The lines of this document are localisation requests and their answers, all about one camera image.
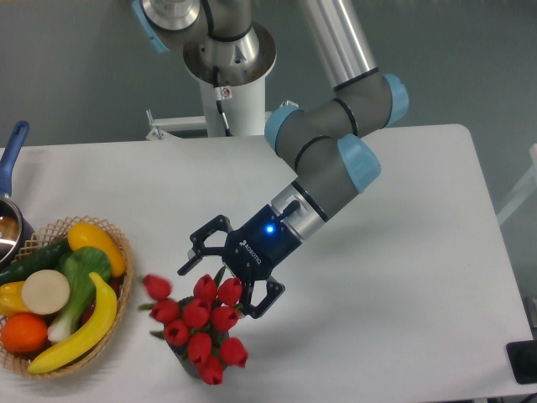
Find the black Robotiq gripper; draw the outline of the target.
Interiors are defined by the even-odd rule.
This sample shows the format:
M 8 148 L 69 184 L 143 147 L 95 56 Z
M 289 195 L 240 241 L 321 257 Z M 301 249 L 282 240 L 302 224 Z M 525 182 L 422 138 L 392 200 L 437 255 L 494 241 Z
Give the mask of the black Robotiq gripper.
M 206 246 L 214 233 L 227 234 L 224 246 Z M 239 229 L 232 231 L 229 218 L 218 215 L 190 235 L 188 261 L 178 270 L 187 275 L 206 256 L 220 256 L 224 265 L 243 283 L 242 314 L 261 318 L 284 294 L 285 286 L 270 276 L 273 269 L 294 252 L 301 241 L 281 221 L 270 205 L 265 205 Z M 255 281 L 265 280 L 265 294 L 253 304 Z

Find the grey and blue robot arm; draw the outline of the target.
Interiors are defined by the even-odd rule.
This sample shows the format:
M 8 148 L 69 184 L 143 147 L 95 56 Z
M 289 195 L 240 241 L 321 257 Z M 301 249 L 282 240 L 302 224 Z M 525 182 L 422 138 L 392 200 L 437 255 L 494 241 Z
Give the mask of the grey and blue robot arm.
M 271 34 L 249 1 L 134 1 L 158 52 L 181 48 L 198 81 L 211 137 L 262 134 L 295 179 L 240 228 L 218 216 L 191 235 L 187 274 L 218 256 L 242 284 L 247 316 L 261 317 L 284 292 L 273 269 L 379 176 L 364 137 L 401 119 L 409 98 L 397 76 L 382 75 L 348 1 L 300 5 L 334 91 L 304 111 L 290 102 L 265 110 L 265 79 L 276 61 Z

